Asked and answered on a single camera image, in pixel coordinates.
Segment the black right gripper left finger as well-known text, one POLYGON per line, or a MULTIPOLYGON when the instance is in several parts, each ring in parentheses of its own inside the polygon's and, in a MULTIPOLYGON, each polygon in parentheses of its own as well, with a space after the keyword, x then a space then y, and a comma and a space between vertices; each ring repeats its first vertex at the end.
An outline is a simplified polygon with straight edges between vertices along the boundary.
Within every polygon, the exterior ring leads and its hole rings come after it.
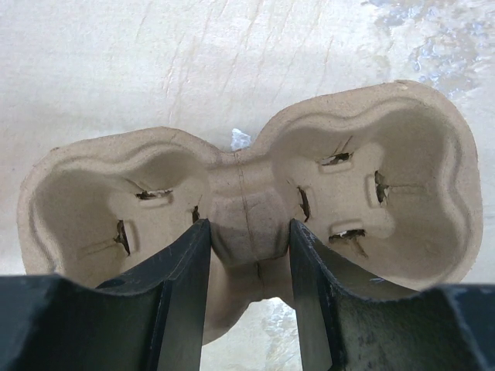
POLYGON ((197 370, 210 224, 96 288, 58 274, 1 279, 3 370, 197 370))

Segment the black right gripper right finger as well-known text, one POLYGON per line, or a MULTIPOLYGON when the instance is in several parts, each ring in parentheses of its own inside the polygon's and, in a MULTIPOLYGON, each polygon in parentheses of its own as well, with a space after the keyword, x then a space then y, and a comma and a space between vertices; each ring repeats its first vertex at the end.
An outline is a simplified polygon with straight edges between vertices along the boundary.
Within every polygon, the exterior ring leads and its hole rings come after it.
POLYGON ((305 370, 492 370, 494 287, 414 291, 364 270, 290 223, 292 291, 305 370))

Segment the brown pulp cup carrier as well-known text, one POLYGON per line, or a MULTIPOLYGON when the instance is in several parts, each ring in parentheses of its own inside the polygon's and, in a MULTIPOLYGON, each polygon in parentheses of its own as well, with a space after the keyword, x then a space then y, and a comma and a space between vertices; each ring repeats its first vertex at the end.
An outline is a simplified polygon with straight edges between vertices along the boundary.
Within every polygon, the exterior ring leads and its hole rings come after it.
POLYGON ((419 291, 461 281, 480 251, 478 154, 441 93, 398 80, 314 97, 278 112, 254 143, 221 151, 148 128, 53 149, 21 185, 28 274, 95 287, 210 222, 203 333, 227 333, 248 305, 292 305, 289 224, 419 291))

